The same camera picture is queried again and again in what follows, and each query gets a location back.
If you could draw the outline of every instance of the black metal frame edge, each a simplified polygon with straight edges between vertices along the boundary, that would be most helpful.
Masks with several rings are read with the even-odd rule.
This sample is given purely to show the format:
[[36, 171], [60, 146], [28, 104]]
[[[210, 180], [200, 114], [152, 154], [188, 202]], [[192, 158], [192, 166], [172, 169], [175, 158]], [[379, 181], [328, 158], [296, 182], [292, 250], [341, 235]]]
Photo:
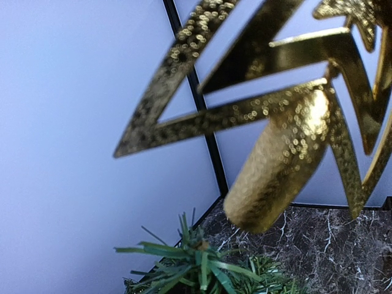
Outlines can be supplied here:
[[[318, 205], [318, 204], [305, 204], [305, 203], [291, 203], [290, 206], [293, 207], [304, 207], [304, 208], [318, 208], [318, 209], [348, 209], [347, 206], [339, 205]], [[363, 210], [385, 210], [392, 211], [392, 196], [387, 197], [385, 202], [380, 207], [365, 207]]]
[[[176, 4], [174, 3], [174, 0], [163, 0], [163, 2], [171, 25], [171, 29], [173, 30], [173, 33], [175, 35], [182, 27], [181, 20], [179, 19], [179, 15], [177, 12]], [[192, 72], [188, 75], [188, 82], [189, 82], [190, 90], [192, 91], [192, 96], [194, 98], [197, 111], [206, 110], [207, 106], [204, 97], [203, 95], [197, 92], [197, 85], [199, 84], [199, 80], [197, 77], [195, 67], [192, 69]], [[216, 138], [215, 135], [206, 135], [205, 139], [207, 142], [209, 156], [213, 163], [214, 172], [220, 191], [220, 198], [223, 198], [228, 193], [228, 184], [226, 180], [225, 170], [223, 168], [221, 155], [219, 154]]]

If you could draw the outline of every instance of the gold star tree topper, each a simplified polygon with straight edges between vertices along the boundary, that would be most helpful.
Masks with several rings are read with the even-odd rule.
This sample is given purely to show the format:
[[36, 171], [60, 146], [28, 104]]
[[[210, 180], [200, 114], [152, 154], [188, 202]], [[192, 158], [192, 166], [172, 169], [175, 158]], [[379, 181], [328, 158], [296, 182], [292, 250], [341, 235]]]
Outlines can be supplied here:
[[[331, 146], [353, 218], [374, 190], [392, 152], [389, 114], [371, 167], [361, 180], [344, 114], [332, 85], [342, 74], [355, 109], [364, 152], [380, 135], [392, 85], [392, 6], [388, 0], [324, 0], [318, 19], [346, 16], [341, 28], [274, 40], [303, 0], [265, 0], [236, 42], [199, 85], [217, 91], [284, 70], [328, 61], [324, 77], [275, 92], [158, 123], [159, 116], [197, 58], [239, 0], [202, 0], [176, 35], [115, 151], [115, 157], [187, 138], [268, 119], [269, 123], [224, 201], [227, 217], [253, 233], [265, 232], [298, 195]], [[382, 28], [377, 76], [371, 87], [352, 26], [374, 50], [375, 28]]]

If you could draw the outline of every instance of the marble surface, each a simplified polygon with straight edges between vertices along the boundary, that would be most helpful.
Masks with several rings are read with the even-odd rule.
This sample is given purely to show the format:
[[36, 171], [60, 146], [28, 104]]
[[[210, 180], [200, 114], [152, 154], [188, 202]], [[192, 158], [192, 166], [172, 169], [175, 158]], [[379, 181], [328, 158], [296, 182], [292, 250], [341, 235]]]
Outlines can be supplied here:
[[309, 293], [392, 293], [391, 211], [351, 220], [346, 209], [289, 207], [269, 231], [253, 235], [232, 225], [220, 202], [202, 226], [212, 246], [242, 249], [228, 262], [268, 255]]

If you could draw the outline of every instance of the white wall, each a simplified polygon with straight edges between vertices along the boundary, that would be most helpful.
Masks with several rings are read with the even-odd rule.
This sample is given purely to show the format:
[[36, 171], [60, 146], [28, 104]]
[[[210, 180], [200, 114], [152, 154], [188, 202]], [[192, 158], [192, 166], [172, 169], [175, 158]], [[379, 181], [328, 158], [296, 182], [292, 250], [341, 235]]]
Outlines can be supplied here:
[[[241, 28], [261, 3], [261, 0], [241, 0], [236, 9], [222, 25], [220, 31], [206, 47], [205, 51], [196, 63], [196, 70], [200, 81], [206, 77], [221, 55], [229, 48], [235, 37], [240, 33]], [[315, 20], [312, 11], [319, 1], [306, 0], [298, 9], [296, 14], [286, 23], [276, 39], [297, 36], [307, 32], [316, 32], [321, 29], [337, 28], [342, 26], [344, 17], [330, 18], [329, 20]], [[182, 21], [188, 18], [189, 12], [198, 0], [176, 0], [176, 5]], [[354, 29], [354, 38], [363, 57], [370, 82], [373, 84], [377, 68], [377, 60], [380, 48], [381, 30], [377, 31], [377, 42], [374, 54], [369, 54], [363, 46], [362, 39], [357, 28]], [[206, 95], [207, 106], [212, 107], [231, 100], [240, 99], [249, 95], [261, 94], [263, 92], [274, 91], [290, 85], [295, 85], [305, 81], [310, 81], [322, 77], [326, 67], [326, 62], [307, 66], [295, 70], [282, 72], [274, 76], [261, 78], [237, 85], [212, 94]], [[343, 111], [348, 119], [351, 136], [355, 145], [355, 151], [360, 166], [362, 177], [368, 170], [372, 156], [365, 156], [361, 136], [355, 118], [350, 97], [342, 77], [334, 81], [337, 96], [341, 101]], [[222, 156], [228, 184], [234, 183], [237, 174], [245, 163], [251, 152], [256, 139], [266, 126], [266, 121], [255, 122], [241, 127], [218, 132], [217, 142]], [[389, 179], [392, 177], [392, 160], [384, 171], [379, 184], [375, 188], [367, 206], [383, 205], [386, 196], [392, 195], [392, 184]], [[326, 155], [320, 164], [317, 172], [308, 182], [306, 187], [297, 196], [295, 202], [317, 205], [347, 205], [343, 185], [337, 170], [332, 151], [328, 148]]]
[[[0, 293], [123, 293], [219, 196], [204, 138], [112, 154], [173, 40], [162, 1], [0, 4]], [[165, 117], [195, 111], [187, 82]]]

